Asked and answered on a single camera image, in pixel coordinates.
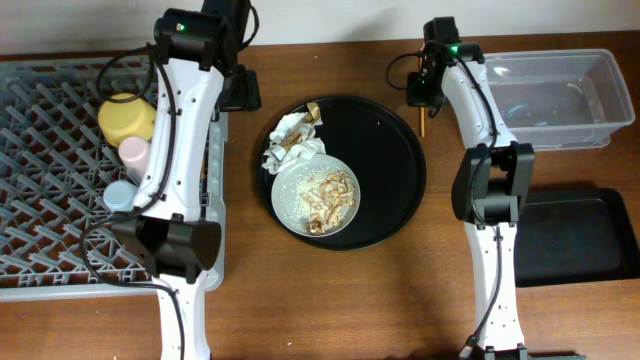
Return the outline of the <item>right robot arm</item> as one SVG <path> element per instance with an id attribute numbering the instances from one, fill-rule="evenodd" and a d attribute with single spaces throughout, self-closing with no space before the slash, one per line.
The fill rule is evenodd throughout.
<path id="1" fill-rule="evenodd" d="M 475 325 L 462 359 L 526 359 L 515 286 L 515 240 L 535 153 L 508 129 L 488 84 L 480 46 L 464 42 L 452 17 L 423 27 L 420 69 L 407 79 L 407 103 L 435 117 L 454 110 L 465 154 L 451 190 L 473 262 Z"/>

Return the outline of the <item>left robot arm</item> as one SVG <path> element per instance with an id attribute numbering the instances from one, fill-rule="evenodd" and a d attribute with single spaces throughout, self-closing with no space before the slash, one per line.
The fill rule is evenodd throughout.
<path id="1" fill-rule="evenodd" d="M 158 295 L 164 359 L 208 359 L 205 283 L 223 240 L 201 217 L 201 170 L 209 127 L 220 111 L 256 110 L 257 80 L 239 64 L 259 20 L 248 0 L 169 9 L 154 26 L 151 58 L 158 102 L 150 157 L 130 215 L 114 235 L 137 256 Z"/>

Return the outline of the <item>light blue plastic cup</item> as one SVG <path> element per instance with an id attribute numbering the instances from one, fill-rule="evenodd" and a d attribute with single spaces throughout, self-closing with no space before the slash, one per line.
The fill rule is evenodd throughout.
<path id="1" fill-rule="evenodd" d="M 109 184 L 103 193 L 103 201 L 111 212 L 129 212 L 133 209 L 133 201 L 138 188 L 125 180 L 117 180 Z"/>

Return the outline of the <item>pink plastic cup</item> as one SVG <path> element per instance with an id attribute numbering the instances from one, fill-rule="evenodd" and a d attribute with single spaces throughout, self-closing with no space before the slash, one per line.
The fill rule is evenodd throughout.
<path id="1" fill-rule="evenodd" d="M 126 168 L 142 181 L 149 164 L 151 144 L 144 138 L 131 136 L 118 147 L 118 155 Z"/>

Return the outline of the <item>yellow plastic bowl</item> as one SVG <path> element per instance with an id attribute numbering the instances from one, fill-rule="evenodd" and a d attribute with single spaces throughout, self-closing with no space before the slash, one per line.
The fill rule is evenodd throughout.
<path id="1" fill-rule="evenodd" d="M 114 147 L 132 136 L 150 140 L 155 119 L 154 107 L 140 98 L 125 103 L 105 101 L 98 112 L 102 134 L 107 143 Z"/>

